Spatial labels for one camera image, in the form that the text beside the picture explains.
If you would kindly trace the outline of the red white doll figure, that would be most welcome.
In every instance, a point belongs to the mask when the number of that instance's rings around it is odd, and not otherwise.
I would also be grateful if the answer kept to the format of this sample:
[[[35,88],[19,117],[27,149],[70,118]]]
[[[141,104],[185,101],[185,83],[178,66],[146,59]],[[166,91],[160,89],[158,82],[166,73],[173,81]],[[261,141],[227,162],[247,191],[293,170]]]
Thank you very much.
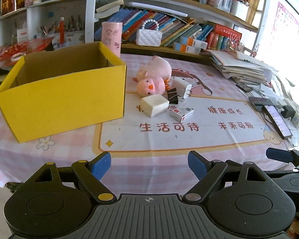
[[[64,17],[60,17],[59,33],[60,33],[59,43],[60,45],[62,45],[65,42]]]

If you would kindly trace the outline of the dark smartphone on table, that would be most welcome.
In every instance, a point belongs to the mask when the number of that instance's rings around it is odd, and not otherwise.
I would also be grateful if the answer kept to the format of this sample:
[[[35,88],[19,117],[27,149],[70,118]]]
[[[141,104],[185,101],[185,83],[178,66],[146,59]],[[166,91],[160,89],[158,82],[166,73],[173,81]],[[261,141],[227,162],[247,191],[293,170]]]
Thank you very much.
[[[261,111],[263,106],[274,106],[274,103],[268,98],[249,97],[249,101],[258,111]]]

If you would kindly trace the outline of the orange white box upper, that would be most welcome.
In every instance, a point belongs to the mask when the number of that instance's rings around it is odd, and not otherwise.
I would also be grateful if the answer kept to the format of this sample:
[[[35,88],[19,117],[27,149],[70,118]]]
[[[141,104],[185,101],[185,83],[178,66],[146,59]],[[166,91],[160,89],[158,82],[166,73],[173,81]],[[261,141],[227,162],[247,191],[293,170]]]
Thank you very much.
[[[208,45],[207,42],[194,39],[194,38],[184,37],[184,36],[180,37],[180,43],[182,45],[193,46],[195,48],[200,48],[200,49],[207,49],[207,45]]]

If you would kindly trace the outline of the pink plush chick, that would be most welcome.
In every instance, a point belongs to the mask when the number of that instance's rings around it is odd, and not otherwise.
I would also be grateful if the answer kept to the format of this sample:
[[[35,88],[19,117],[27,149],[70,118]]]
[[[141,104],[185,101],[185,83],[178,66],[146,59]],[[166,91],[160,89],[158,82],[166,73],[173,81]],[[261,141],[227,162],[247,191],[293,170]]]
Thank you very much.
[[[137,84],[137,93],[141,97],[147,97],[154,94],[162,95],[168,88],[168,82],[162,77],[145,78]]]

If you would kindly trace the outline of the large pink plush pig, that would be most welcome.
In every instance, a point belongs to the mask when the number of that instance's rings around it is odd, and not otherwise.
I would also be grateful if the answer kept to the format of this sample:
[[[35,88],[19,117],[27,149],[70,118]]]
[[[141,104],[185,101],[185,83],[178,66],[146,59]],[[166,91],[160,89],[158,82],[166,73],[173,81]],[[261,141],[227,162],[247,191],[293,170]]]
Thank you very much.
[[[169,81],[172,75],[170,63],[158,56],[153,56],[146,64],[141,64],[137,71],[136,80],[140,82],[145,78],[162,77],[164,81]]]

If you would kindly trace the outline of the red dictionary book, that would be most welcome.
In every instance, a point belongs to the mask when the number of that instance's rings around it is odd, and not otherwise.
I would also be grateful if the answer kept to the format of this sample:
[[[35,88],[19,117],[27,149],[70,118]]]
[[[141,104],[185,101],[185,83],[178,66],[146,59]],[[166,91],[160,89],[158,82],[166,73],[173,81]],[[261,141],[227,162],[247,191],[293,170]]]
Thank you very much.
[[[242,34],[224,25],[214,25],[214,32],[223,37],[240,42]]]

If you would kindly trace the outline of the white bookshelf frame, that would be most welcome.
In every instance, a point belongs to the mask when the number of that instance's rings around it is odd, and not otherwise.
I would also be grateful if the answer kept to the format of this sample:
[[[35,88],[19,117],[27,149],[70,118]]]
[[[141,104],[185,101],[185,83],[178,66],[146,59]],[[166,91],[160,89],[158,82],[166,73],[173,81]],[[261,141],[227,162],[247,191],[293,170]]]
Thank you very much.
[[[26,18],[27,38],[29,40],[33,39],[39,33],[40,25],[45,25],[51,21],[47,16],[48,10],[55,6],[59,6],[59,9],[54,12],[57,20],[61,16],[68,18],[71,15],[80,14],[85,23],[85,42],[92,42],[94,40],[95,24],[111,15],[110,13],[96,12],[98,1],[110,3],[115,0],[49,0],[1,16],[0,46],[11,44],[11,37],[17,32],[14,20],[21,16]],[[124,5],[153,9],[173,16],[195,19],[196,21],[238,26],[256,34],[253,42],[254,47],[260,43],[261,35],[265,29],[264,19],[261,19],[258,27],[255,27],[228,12],[192,0],[124,0]]]

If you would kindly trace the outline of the red paper sheet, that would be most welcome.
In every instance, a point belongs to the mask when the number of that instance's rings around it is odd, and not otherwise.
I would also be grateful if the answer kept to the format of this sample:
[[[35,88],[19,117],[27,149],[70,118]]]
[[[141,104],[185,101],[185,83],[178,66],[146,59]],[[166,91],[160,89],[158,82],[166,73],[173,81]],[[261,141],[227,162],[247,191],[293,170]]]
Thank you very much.
[[[15,62],[11,62],[12,55],[25,52],[26,55],[34,52],[53,51],[51,38],[40,38],[24,41],[10,46],[3,46],[0,48],[0,68],[4,66],[13,66]]]

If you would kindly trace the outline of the black binder clip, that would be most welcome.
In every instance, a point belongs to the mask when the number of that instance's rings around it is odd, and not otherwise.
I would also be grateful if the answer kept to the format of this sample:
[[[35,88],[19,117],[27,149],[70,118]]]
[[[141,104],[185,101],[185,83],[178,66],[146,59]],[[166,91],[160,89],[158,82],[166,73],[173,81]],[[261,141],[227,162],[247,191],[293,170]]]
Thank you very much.
[[[176,88],[171,88],[167,90],[167,98],[170,104],[178,104],[178,94]]]

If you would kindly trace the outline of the row of books lower shelf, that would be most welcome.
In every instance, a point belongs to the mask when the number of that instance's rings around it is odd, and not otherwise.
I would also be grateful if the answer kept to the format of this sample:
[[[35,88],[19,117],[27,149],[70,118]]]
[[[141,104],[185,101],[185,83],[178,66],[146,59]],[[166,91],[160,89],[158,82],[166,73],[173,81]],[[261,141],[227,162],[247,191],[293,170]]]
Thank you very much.
[[[179,17],[163,12],[137,9],[120,8],[118,12],[110,16],[106,22],[122,23],[122,41],[124,43],[135,43],[137,31],[145,20],[154,20],[145,25],[145,29],[158,30],[162,33],[161,45],[171,47],[180,42],[181,37],[194,38],[206,41],[208,35],[213,31],[210,24],[197,23],[194,20],[183,20]]]

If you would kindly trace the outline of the orange white box lower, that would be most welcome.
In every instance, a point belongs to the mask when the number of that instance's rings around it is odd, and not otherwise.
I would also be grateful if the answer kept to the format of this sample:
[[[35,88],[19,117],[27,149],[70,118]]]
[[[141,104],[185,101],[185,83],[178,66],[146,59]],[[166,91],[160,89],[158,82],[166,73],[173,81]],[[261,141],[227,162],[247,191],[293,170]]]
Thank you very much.
[[[173,49],[175,51],[185,52],[185,53],[191,53],[195,55],[199,55],[201,52],[201,48],[196,48],[194,46],[180,44],[180,43],[173,43]]]

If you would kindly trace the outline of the white eraser block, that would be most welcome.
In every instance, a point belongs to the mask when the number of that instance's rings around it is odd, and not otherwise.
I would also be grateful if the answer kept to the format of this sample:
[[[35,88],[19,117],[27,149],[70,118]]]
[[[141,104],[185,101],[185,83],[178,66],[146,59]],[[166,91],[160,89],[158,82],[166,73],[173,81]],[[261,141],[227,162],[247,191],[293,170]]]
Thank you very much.
[[[168,106],[169,101],[160,94],[143,97],[140,102],[141,110],[150,118],[162,114]]]

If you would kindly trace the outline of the small white card box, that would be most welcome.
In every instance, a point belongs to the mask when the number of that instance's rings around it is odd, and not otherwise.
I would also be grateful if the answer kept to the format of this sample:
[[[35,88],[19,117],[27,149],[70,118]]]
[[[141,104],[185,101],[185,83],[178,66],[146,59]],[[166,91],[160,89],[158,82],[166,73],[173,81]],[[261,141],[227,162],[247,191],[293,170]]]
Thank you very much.
[[[193,113],[194,109],[191,107],[176,107],[169,112],[170,116],[180,123],[192,116]]]

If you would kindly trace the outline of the white charger plug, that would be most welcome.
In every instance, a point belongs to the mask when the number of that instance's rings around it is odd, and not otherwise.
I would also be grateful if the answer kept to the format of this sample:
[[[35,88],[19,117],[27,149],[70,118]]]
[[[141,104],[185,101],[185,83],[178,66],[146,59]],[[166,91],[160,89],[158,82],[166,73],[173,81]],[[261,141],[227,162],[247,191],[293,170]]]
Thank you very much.
[[[174,77],[172,88],[176,89],[177,96],[183,100],[189,97],[192,84],[181,77]]]

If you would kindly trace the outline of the white quilted pearl handbag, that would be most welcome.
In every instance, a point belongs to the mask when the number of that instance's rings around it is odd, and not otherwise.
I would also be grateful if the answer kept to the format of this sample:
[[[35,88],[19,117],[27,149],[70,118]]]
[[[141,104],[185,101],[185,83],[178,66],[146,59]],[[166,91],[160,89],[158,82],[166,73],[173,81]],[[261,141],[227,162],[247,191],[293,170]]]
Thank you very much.
[[[154,23],[155,28],[145,29],[147,23]],[[148,19],[143,21],[141,28],[137,30],[136,44],[138,46],[160,47],[162,32],[159,30],[159,24],[156,20]]]

